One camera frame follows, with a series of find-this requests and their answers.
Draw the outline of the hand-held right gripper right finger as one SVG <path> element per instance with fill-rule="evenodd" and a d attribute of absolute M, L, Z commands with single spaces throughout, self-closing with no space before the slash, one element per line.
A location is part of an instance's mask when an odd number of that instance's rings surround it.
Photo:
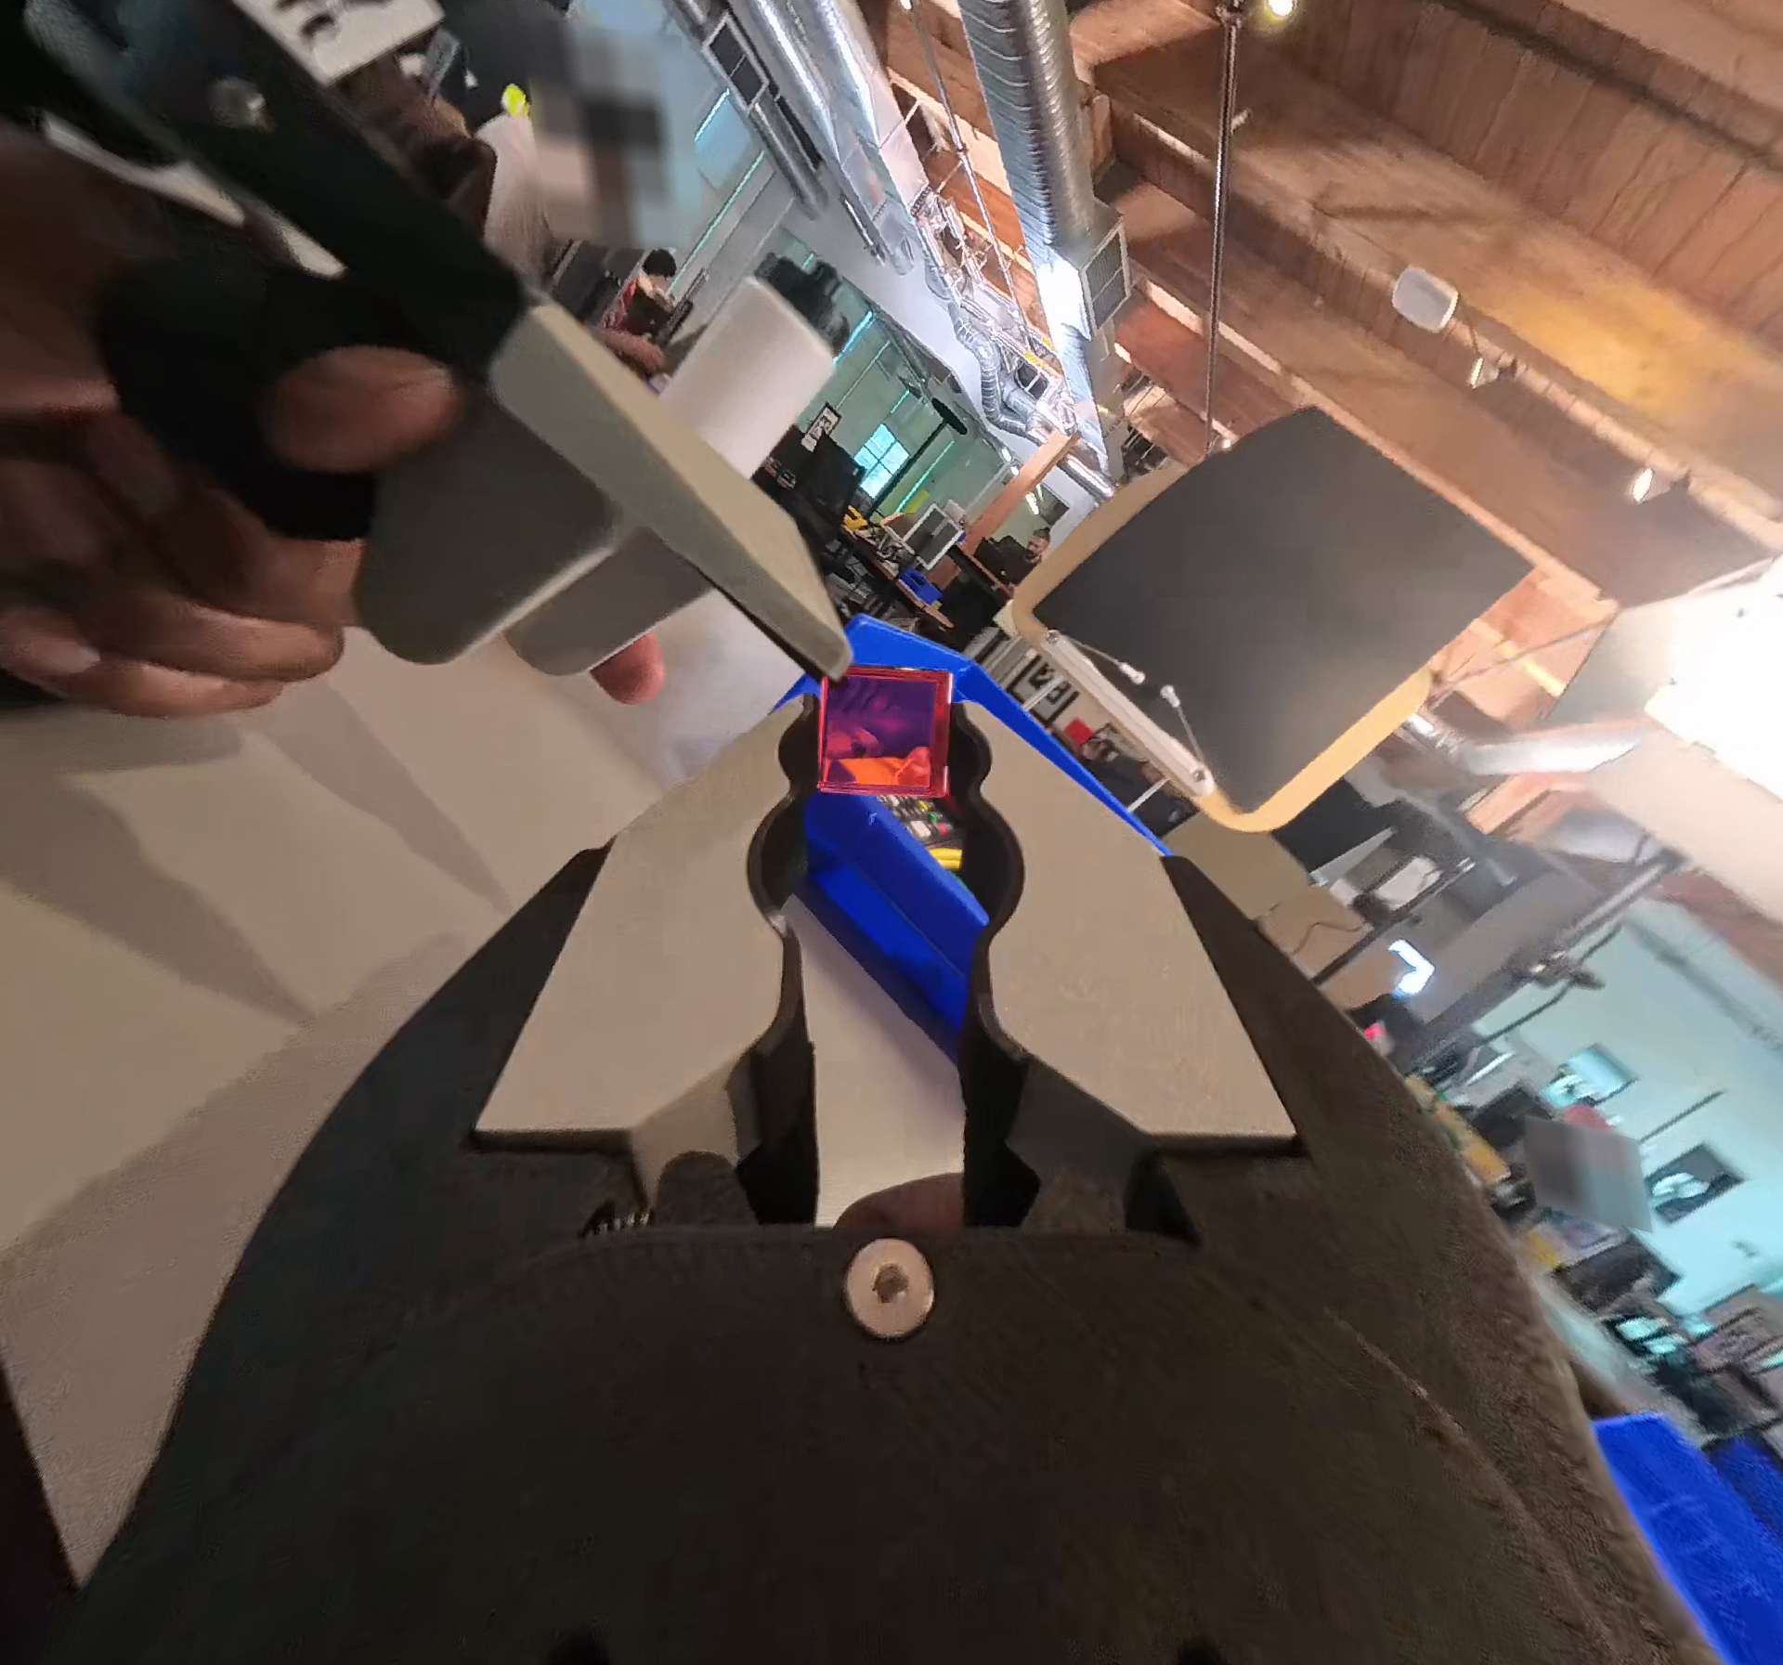
<path fill-rule="evenodd" d="M 973 948 L 966 1199 L 1058 1177 L 1135 1201 L 1155 1166 L 1303 1148 L 1170 855 L 993 712 L 956 716 Z"/>

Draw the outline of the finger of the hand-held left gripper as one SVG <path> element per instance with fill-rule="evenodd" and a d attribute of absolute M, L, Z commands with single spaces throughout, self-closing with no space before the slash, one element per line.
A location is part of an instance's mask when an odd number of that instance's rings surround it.
<path fill-rule="evenodd" d="M 663 628 L 726 599 L 668 546 L 618 546 L 529 610 L 502 641 L 535 672 L 595 683 L 665 683 Z"/>
<path fill-rule="evenodd" d="M 838 352 L 842 317 L 803 311 Z M 502 342 L 458 433 L 381 477 L 356 608 L 389 653 L 441 666 L 618 546 L 668 546 L 805 670 L 850 666 L 792 518 L 551 301 Z"/>

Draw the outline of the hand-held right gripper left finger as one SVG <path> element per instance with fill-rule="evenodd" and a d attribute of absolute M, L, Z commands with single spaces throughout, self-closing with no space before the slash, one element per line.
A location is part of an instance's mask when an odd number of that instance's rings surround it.
<path fill-rule="evenodd" d="M 479 1145 L 605 1148 L 655 1201 L 688 1154 L 813 1201 L 815 1048 L 792 896 L 817 709 L 784 705 L 605 849 L 479 1114 Z"/>

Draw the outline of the white squeeze bottle black cap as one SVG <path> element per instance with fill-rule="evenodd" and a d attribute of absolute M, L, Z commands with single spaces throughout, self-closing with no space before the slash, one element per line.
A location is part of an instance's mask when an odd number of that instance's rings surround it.
<path fill-rule="evenodd" d="M 761 276 L 740 282 L 668 375 L 670 415 L 753 477 L 836 365 L 834 338 Z"/>

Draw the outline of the blue plastic bin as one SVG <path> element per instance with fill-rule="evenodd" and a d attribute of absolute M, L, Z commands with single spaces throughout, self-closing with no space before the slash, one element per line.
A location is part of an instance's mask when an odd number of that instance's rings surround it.
<path fill-rule="evenodd" d="M 1695 1617 L 1712 1652 L 1732 1664 L 1778 1664 L 1780 1532 L 1722 1467 L 1664 1417 L 1610 1417 L 1593 1428 L 1662 1579 Z"/>
<path fill-rule="evenodd" d="M 983 666 L 867 616 L 850 622 L 846 635 L 859 666 L 948 674 L 956 701 L 987 709 L 1151 849 L 1166 853 L 1162 840 Z M 805 830 L 803 903 L 942 1050 L 956 1052 L 975 948 L 989 923 L 983 903 L 877 797 L 817 793 L 805 809 Z"/>

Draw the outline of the red transparent cube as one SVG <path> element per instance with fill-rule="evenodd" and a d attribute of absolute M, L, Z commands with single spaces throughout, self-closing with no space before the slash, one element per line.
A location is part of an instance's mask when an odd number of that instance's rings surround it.
<path fill-rule="evenodd" d="M 873 799 L 948 795 L 948 672 L 854 668 L 819 691 L 817 790 Z"/>

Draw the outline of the person's left hand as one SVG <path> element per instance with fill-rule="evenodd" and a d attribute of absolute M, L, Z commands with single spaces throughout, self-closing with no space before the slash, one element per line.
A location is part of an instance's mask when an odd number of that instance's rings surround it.
<path fill-rule="evenodd" d="M 122 411 L 99 305 L 174 251 L 176 222 L 5 126 L 5 674 L 124 718 L 238 714 L 329 674 L 363 558 L 273 533 Z"/>

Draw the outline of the studio light panel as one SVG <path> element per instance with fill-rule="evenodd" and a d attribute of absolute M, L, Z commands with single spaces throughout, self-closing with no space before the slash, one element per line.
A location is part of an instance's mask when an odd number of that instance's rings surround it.
<path fill-rule="evenodd" d="M 1548 728 L 1651 722 L 1782 793 L 1782 562 L 1620 612 Z"/>

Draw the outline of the silver ceiling duct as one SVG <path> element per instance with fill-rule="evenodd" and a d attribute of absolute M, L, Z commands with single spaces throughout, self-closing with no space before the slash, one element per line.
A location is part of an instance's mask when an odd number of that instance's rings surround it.
<path fill-rule="evenodd" d="M 1131 294 L 1126 232 L 1095 190 L 1091 114 L 1066 0 L 956 0 L 1083 456 L 1124 477 L 1114 325 Z"/>
<path fill-rule="evenodd" d="M 915 207 L 927 190 L 857 0 L 720 0 L 767 66 L 792 120 L 815 143 L 827 213 L 823 251 L 960 384 L 975 377 Z"/>

